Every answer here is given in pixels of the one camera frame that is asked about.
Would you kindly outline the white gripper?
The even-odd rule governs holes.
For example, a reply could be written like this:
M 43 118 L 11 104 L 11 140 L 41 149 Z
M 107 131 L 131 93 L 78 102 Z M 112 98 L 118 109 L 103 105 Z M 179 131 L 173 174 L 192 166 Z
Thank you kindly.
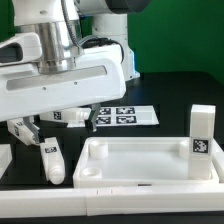
M 41 74 L 35 61 L 42 53 L 35 33 L 17 34 L 0 43 L 0 122 L 23 118 L 32 140 L 44 143 L 43 131 L 27 116 L 91 105 L 85 127 L 95 132 L 100 102 L 124 96 L 119 45 L 89 48 L 75 58 L 75 68 Z

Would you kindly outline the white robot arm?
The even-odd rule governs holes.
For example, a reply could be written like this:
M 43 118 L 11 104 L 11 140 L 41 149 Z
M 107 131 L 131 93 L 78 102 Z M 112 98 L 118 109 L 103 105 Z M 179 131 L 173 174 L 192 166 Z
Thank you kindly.
M 0 43 L 0 122 L 121 98 L 123 47 L 83 47 L 82 15 L 126 15 L 150 0 L 12 0 L 17 33 Z

